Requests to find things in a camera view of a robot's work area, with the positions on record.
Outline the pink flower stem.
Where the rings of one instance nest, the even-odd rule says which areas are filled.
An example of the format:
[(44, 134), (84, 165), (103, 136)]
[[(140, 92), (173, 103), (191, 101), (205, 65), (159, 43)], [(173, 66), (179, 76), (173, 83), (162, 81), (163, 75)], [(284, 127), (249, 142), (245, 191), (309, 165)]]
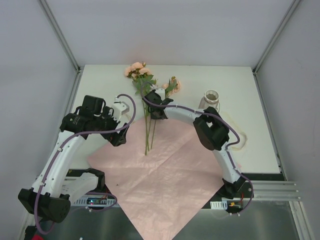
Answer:
[[(157, 80), (151, 79), (150, 84), (147, 87), (146, 92), (149, 93), (151, 90), (153, 90), (155, 87), (157, 87)], [(169, 79), (168, 83), (165, 83), (162, 85), (162, 88), (165, 90), (165, 97), (168, 98), (170, 95), (177, 93), (181, 88), (181, 83), (175, 76), (172, 76)], [(146, 136), (145, 136), (145, 152), (146, 154), (150, 149), (153, 148), (153, 141), (154, 141), (154, 135), (155, 135), (155, 129), (156, 129), (156, 122), (152, 123), (152, 119), (150, 117), (150, 113), (148, 112), (148, 107), (144, 107), (144, 113), (145, 113), (145, 124), (146, 124)], [(151, 144), (149, 144), (150, 139), (150, 131), (151, 127), (153, 125), (153, 130), (151, 134)]]
[(135, 62), (131, 64), (124, 70), (124, 76), (128, 79), (131, 79), (132, 85), (135, 88), (135, 95), (141, 97), (145, 122), (144, 155), (147, 156), (151, 148), (149, 139), (152, 120), (149, 113), (149, 107), (143, 100), (143, 97), (145, 97), (154, 89), (154, 86), (157, 85), (157, 80), (154, 78), (154, 75), (151, 73), (151, 71), (147, 68), (147, 64), (145, 62)]

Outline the white ribbed ceramic vase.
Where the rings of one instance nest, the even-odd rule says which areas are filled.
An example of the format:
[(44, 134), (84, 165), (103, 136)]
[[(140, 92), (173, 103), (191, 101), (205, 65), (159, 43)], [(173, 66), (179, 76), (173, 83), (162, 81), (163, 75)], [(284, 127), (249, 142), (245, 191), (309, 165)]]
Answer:
[(213, 107), (219, 113), (221, 109), (219, 97), (219, 93), (215, 90), (210, 89), (205, 91), (198, 108), (207, 109), (208, 107)]

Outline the purple pink wrapping paper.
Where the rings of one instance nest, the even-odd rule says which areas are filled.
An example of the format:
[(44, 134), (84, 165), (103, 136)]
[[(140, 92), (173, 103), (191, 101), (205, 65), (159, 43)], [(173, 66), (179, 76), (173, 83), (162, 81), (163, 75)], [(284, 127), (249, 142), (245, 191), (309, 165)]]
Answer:
[(105, 174), (110, 192), (145, 240), (171, 240), (222, 187), (222, 170), (192, 124), (156, 123), (145, 153), (145, 122), (132, 124), (126, 143), (107, 143), (88, 157)]

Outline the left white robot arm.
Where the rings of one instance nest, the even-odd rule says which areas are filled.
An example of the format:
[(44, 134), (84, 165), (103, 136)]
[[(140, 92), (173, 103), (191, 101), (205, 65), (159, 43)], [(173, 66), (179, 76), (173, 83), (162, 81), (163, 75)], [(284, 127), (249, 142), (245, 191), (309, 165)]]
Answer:
[(107, 106), (104, 99), (86, 95), (82, 105), (68, 113), (61, 122), (55, 147), (40, 175), (29, 189), (21, 189), (18, 200), (36, 219), (62, 222), (71, 205), (88, 192), (106, 194), (105, 174), (88, 168), (69, 184), (64, 184), (72, 159), (89, 135), (101, 135), (114, 147), (126, 143), (130, 126), (119, 127), (120, 119), (128, 113), (127, 103), (114, 99)]

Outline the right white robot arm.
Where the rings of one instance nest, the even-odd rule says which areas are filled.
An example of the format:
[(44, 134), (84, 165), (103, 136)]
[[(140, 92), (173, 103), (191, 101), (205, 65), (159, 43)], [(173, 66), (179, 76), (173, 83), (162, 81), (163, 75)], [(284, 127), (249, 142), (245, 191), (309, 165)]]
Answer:
[(142, 97), (154, 120), (175, 119), (195, 128), (200, 143), (211, 151), (222, 170), (223, 186), (218, 191), (221, 197), (233, 199), (243, 191), (246, 181), (229, 151), (240, 142), (238, 133), (222, 119), (215, 108), (191, 109), (175, 104), (171, 98), (161, 99), (156, 90)]

